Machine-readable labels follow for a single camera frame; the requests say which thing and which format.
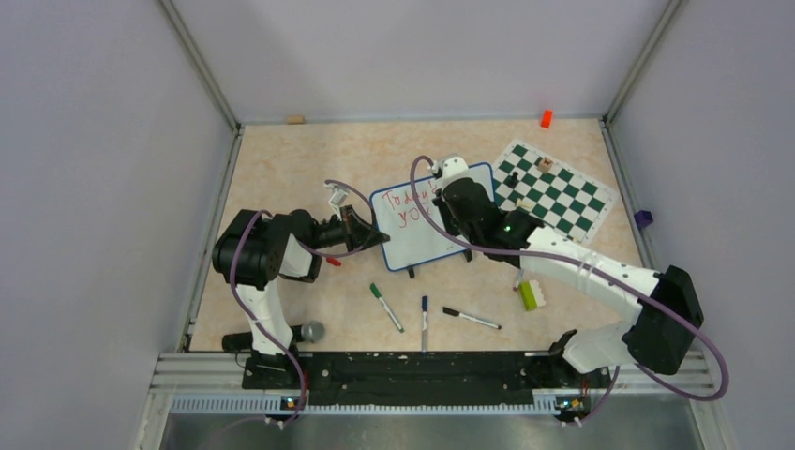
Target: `table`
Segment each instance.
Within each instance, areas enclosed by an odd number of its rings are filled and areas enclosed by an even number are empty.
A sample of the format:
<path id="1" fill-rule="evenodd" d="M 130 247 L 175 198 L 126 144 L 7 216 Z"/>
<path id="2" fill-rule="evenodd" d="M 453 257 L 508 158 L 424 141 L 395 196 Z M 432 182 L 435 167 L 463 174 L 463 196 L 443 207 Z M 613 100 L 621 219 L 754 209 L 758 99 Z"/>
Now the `table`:
<path id="1" fill-rule="evenodd" d="M 221 220 L 226 229 L 240 209 L 289 213 L 307 209 L 329 218 L 329 191 L 335 178 L 366 195 L 403 183 L 417 155 L 439 158 L 459 153 L 470 164 L 493 162 L 513 139 L 521 139 L 617 188 L 608 151 L 596 119 L 556 119 L 551 128 L 536 120 L 387 122 L 246 127 Z M 363 202 L 351 204 L 363 218 Z M 640 265 L 622 203 L 616 204 L 589 247 L 609 257 Z M 538 279 L 547 305 L 526 312 L 513 291 L 516 270 L 475 255 L 472 262 L 453 256 L 416 268 L 416 278 L 386 270 L 379 247 L 342 260 L 324 262 L 313 284 L 281 279 L 279 292 L 289 324 L 321 321 L 325 338 L 301 344 L 306 350 L 418 351 L 422 295 L 429 297 L 431 351 L 543 350 L 570 329 L 592 329 L 620 318 L 607 307 L 561 284 Z M 230 287 L 211 270 L 191 340 L 192 351 L 218 351 L 223 335 L 247 331 L 243 311 Z M 405 328 L 399 333 L 368 286 L 375 282 Z M 442 313 L 442 306 L 482 316 L 502 325 L 497 331 Z"/>

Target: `orange block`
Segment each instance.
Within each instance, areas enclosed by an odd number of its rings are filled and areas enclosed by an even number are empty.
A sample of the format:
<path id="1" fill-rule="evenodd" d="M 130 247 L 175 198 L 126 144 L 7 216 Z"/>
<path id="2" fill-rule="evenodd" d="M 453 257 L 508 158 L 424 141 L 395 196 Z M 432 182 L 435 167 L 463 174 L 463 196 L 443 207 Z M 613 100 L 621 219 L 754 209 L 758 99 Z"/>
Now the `orange block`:
<path id="1" fill-rule="evenodd" d="M 552 110 L 544 111 L 544 117 L 541 119 L 541 127 L 542 128 L 549 128 L 549 125 L 552 124 Z"/>

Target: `purple cube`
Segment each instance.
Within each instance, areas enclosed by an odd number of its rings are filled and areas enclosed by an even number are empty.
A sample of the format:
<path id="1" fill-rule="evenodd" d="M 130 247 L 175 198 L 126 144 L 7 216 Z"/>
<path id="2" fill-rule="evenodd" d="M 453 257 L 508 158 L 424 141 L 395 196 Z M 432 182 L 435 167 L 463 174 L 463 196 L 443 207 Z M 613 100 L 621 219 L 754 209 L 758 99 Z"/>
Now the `purple cube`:
<path id="1" fill-rule="evenodd" d="M 652 217 L 651 212 L 640 210 L 635 213 L 635 223 L 637 224 L 637 228 L 639 230 L 643 230 L 649 225 L 652 225 L 652 222 L 654 222 L 654 217 Z"/>

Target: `green square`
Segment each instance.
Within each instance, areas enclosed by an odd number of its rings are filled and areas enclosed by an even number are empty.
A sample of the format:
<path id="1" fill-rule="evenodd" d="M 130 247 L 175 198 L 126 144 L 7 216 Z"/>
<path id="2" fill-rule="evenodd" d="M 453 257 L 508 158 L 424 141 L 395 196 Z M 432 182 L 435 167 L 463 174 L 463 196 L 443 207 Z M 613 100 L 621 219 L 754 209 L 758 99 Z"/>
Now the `green square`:
<path id="1" fill-rule="evenodd" d="M 517 167 L 519 167 L 522 171 L 528 171 L 531 168 L 532 164 L 527 159 L 522 159 L 520 162 L 517 163 Z"/>
<path id="2" fill-rule="evenodd" d="M 562 216 L 563 213 L 566 212 L 566 207 L 558 202 L 555 202 L 555 204 L 553 204 L 552 207 L 549 208 L 549 210 L 557 214 L 558 216 Z"/>
<path id="3" fill-rule="evenodd" d="M 500 170 L 503 172 L 507 172 L 509 175 L 511 174 L 511 172 L 514 171 L 514 169 L 515 169 L 514 165 L 508 161 L 503 161 L 502 164 L 500 164 Z"/>
<path id="4" fill-rule="evenodd" d="M 561 172 L 558 173 L 558 176 L 566 182 L 571 181 L 571 179 L 574 177 L 574 175 L 566 169 L 561 169 Z"/>
<path id="5" fill-rule="evenodd" d="M 543 195 L 544 194 L 542 194 L 541 191 L 539 190 L 530 189 L 530 192 L 527 193 L 527 198 L 534 202 L 538 202 L 539 200 L 541 200 L 541 197 Z"/>
<path id="6" fill-rule="evenodd" d="M 555 225 L 555 228 L 557 228 L 558 230 L 564 233 L 569 233 L 571 232 L 571 229 L 574 228 L 574 225 L 572 225 L 572 223 L 566 220 L 565 218 L 562 218 L 561 221 L 558 222 L 557 225 Z"/>
<path id="7" fill-rule="evenodd" d="M 586 182 L 585 186 L 582 187 L 582 190 L 586 193 L 593 195 L 596 193 L 596 186 Z"/>
<path id="8" fill-rule="evenodd" d="M 605 207 L 605 203 L 601 200 L 591 199 L 591 201 L 588 203 L 588 206 L 595 209 L 596 211 L 602 211 L 602 208 Z"/>
<path id="9" fill-rule="evenodd" d="M 569 209 L 571 209 L 575 213 L 581 214 L 583 211 L 585 211 L 585 205 L 582 204 L 581 202 L 574 200 L 572 204 L 569 205 Z"/>
<path id="10" fill-rule="evenodd" d="M 579 189 L 577 189 L 576 187 L 573 187 L 571 185 L 568 185 L 568 186 L 563 188 L 563 192 L 565 192 L 566 194 L 571 196 L 571 198 L 575 198 L 577 196 L 577 194 L 579 194 Z"/>
<path id="11" fill-rule="evenodd" d="M 586 219 L 585 217 L 580 217 L 580 218 L 577 219 L 577 226 L 579 228 L 583 229 L 583 230 L 589 230 L 592 225 L 593 225 L 593 222 L 591 222 L 590 220 Z"/>
<path id="12" fill-rule="evenodd" d="M 547 197 L 551 197 L 552 199 L 557 200 L 558 197 L 560 197 L 560 196 L 561 196 L 561 192 L 558 189 L 556 189 L 556 188 L 554 188 L 552 186 L 550 186 L 549 189 L 547 189 Z"/>
<path id="13" fill-rule="evenodd" d="M 544 206 L 541 206 L 540 204 L 537 204 L 532 209 L 532 213 L 535 214 L 537 218 L 544 218 L 544 216 L 547 215 L 547 212 L 548 210 Z"/>

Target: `chess board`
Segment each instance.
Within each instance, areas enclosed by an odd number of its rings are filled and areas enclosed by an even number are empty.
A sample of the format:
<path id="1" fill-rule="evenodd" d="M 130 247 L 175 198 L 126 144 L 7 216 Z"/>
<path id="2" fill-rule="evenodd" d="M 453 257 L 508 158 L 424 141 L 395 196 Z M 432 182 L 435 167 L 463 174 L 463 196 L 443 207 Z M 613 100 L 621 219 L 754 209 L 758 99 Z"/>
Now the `chess board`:
<path id="1" fill-rule="evenodd" d="M 553 161 L 547 173 L 538 164 L 543 158 Z M 494 202 L 511 211 L 520 199 L 533 204 L 532 214 L 572 240 L 587 244 L 619 199 L 612 187 L 580 172 L 565 162 L 514 140 L 493 164 Z M 517 173 L 517 184 L 505 180 Z"/>

